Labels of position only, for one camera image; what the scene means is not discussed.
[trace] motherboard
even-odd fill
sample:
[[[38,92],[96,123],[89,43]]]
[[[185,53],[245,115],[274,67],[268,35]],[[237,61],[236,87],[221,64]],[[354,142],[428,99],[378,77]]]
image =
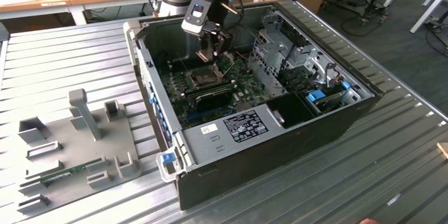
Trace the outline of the motherboard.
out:
[[[225,53],[197,68],[160,74],[184,129],[244,111],[270,97],[248,67],[249,55]]]

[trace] ribbed metal plate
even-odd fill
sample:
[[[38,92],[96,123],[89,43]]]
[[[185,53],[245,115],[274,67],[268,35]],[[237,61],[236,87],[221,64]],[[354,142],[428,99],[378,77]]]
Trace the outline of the ribbed metal plate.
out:
[[[65,91],[84,84],[93,100],[90,109],[112,98],[126,104],[145,172],[29,223],[356,223],[365,217],[381,223],[448,221],[448,161],[436,148],[448,137],[445,116],[300,4],[290,0],[281,4],[326,38],[330,47],[386,92],[385,97],[337,141],[186,211],[178,210],[173,185],[160,180],[154,133],[129,63],[120,61],[126,58],[120,53],[124,37],[90,35],[106,36],[117,23],[12,35],[14,50],[5,54],[5,73],[10,76],[0,93],[5,99],[0,102],[0,132],[6,136],[0,139],[0,216],[8,216],[8,222],[21,218],[12,204],[17,175],[8,167],[17,163],[17,139],[8,136],[9,118],[30,115],[28,108],[45,120],[68,116],[61,102]],[[60,34],[69,38],[70,33],[76,41],[57,40]],[[81,38],[85,34],[90,38],[86,41]],[[36,37],[50,41],[36,43]],[[28,43],[25,50],[20,50],[21,43]],[[48,47],[36,50],[30,45]]]

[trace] white label sticker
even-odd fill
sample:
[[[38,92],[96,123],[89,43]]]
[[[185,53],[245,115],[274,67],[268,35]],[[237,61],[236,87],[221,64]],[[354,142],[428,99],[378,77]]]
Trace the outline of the white label sticker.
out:
[[[44,3],[44,4],[40,4],[40,5],[41,6],[65,5],[65,2]]]
[[[216,131],[216,130],[217,130],[216,124],[210,124],[205,127],[201,127],[201,132],[202,132],[204,135],[209,132]]]

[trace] circuit board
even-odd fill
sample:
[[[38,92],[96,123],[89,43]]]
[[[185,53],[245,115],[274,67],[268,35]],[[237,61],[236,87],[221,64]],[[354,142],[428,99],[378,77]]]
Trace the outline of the circuit board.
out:
[[[242,56],[221,56],[212,65],[170,72],[160,77],[184,129],[244,111],[270,98]],[[214,92],[217,89],[226,92],[229,100],[217,108],[198,111],[194,99],[200,94]]]

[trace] gray carpet floor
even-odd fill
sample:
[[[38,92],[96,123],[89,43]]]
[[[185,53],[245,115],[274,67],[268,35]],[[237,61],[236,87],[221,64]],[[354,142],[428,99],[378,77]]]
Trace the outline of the gray carpet floor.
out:
[[[448,58],[440,55],[426,43],[425,27],[416,34],[409,32],[426,7],[424,0],[394,0],[388,8],[389,17],[381,26],[365,37],[356,37],[341,30],[341,23],[356,14],[328,6],[318,16],[364,50],[364,52],[402,80],[402,82],[446,114],[448,113]],[[441,5],[434,16],[448,10]],[[354,34],[362,34],[378,25],[378,18],[361,27],[354,20],[344,26]],[[430,44],[448,55],[438,39],[429,34]]]

